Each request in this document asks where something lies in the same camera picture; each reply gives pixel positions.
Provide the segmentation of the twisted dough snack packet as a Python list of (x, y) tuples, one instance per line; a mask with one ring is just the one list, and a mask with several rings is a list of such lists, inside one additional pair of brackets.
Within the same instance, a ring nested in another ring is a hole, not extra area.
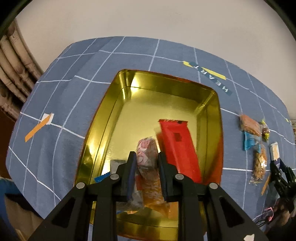
[(266, 173), (267, 153), (264, 144), (258, 144), (253, 154), (253, 169), (249, 183), (257, 185), (264, 179)]

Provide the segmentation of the yellow edged clear snack packet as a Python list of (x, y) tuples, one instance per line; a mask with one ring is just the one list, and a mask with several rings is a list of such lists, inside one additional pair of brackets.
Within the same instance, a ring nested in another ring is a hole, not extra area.
[(264, 120), (260, 122), (260, 125), (262, 129), (262, 138), (267, 142), (270, 137), (270, 129)]

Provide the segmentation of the brown cake snack packet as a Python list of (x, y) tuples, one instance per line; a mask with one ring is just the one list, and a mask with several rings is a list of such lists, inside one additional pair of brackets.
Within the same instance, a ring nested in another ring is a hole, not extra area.
[(240, 128), (242, 131), (248, 132), (258, 137), (262, 135), (261, 125), (246, 114), (240, 115)]

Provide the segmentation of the orange snack packet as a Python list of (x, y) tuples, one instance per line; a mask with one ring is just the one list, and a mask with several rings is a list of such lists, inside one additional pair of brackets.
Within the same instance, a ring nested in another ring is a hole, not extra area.
[(164, 200), (159, 172), (152, 167), (138, 167), (137, 187), (142, 191), (144, 206), (159, 212), (169, 219), (177, 219), (177, 202), (168, 203)]

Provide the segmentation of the red snack packet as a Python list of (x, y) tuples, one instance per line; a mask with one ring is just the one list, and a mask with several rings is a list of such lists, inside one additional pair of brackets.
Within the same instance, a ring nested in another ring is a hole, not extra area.
[(166, 160), (177, 172), (202, 183), (198, 156), (192, 141), (188, 122), (183, 120), (159, 120)]

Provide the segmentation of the pink patterned snack packet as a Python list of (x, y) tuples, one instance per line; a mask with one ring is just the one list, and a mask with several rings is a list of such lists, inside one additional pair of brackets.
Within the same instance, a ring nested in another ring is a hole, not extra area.
[(156, 168), (158, 148), (154, 138), (148, 137), (141, 139), (137, 144), (136, 154), (139, 168)]

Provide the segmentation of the navy white cracker packet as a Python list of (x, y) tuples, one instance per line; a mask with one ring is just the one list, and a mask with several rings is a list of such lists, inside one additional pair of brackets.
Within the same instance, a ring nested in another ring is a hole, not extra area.
[(269, 145), (271, 161), (277, 161), (280, 158), (280, 150), (278, 142), (273, 142)]

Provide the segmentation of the clear dark seed packet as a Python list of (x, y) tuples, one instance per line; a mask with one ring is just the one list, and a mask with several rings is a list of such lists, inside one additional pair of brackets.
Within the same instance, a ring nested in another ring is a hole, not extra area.
[(123, 191), (121, 194), (126, 194), (126, 202), (117, 202), (116, 203), (116, 212), (117, 214), (126, 212), (126, 213), (135, 213), (144, 207), (144, 200), (142, 196), (142, 190), (138, 190), (136, 178), (138, 177), (139, 172), (135, 169), (134, 177), (130, 174), (123, 175)]

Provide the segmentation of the orange white tape marker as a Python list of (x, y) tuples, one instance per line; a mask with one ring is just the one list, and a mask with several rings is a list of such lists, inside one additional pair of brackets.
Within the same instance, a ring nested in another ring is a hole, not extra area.
[(25, 142), (29, 141), (40, 129), (52, 123), (54, 113), (44, 114), (41, 121), (25, 136)]
[(267, 190), (267, 187), (269, 185), (269, 182), (270, 182), (270, 174), (268, 175), (268, 177), (267, 177), (267, 179), (265, 181), (265, 184), (262, 187), (261, 195), (263, 195), (265, 193), (265, 191)]

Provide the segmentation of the small blue snack packet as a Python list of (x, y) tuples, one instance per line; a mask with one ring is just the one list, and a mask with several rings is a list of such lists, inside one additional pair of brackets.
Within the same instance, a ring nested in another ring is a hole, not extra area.
[(253, 148), (255, 145), (260, 144), (261, 142), (261, 137), (257, 135), (253, 135), (249, 132), (244, 131), (244, 142), (243, 142), (243, 149), (245, 151)]

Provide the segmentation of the blue grid tablecloth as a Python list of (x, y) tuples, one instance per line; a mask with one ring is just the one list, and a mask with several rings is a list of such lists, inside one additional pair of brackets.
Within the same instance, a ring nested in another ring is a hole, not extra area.
[[(183, 61), (224, 75), (223, 82), (232, 95)], [(292, 126), (285, 120), (287, 108), (275, 93), (245, 70), (205, 51), (165, 40), (108, 37), (67, 47), (37, 81), (16, 121), (6, 167), (41, 217), (46, 217), (73, 186), (91, 120), (112, 78), (125, 68), (170, 74), (215, 89), (225, 132), (222, 187), (251, 218), (274, 204), (275, 191), (261, 195), (259, 186), (248, 182), (251, 153), (242, 149), (238, 114), (265, 119), (271, 128), (270, 140), (278, 142), (284, 163), (295, 168)], [(54, 113), (52, 123), (25, 142), (45, 113)]]

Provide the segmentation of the orange white tape marker left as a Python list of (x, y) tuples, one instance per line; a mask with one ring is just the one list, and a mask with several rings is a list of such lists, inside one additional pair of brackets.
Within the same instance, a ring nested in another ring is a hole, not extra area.
[(40, 129), (52, 123), (54, 113), (44, 114), (41, 121), (25, 136), (25, 142), (29, 141)]

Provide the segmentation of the red gold toffee tin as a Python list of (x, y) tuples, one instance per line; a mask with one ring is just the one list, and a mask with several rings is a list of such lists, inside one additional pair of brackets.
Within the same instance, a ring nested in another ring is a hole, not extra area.
[[(159, 120), (187, 121), (198, 156), (202, 184), (220, 183), (223, 131), (217, 93), (205, 85), (160, 73), (121, 70), (95, 114), (76, 174), (77, 182), (114, 173), (143, 138), (163, 149)], [(118, 231), (131, 238), (175, 240), (178, 218), (143, 207), (117, 215)]]

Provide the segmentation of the beige curtain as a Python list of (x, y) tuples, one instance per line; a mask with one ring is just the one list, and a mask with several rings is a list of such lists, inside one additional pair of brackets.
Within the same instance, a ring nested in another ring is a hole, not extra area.
[(43, 72), (27, 48), (15, 20), (1, 38), (0, 60), (1, 111), (16, 120)]

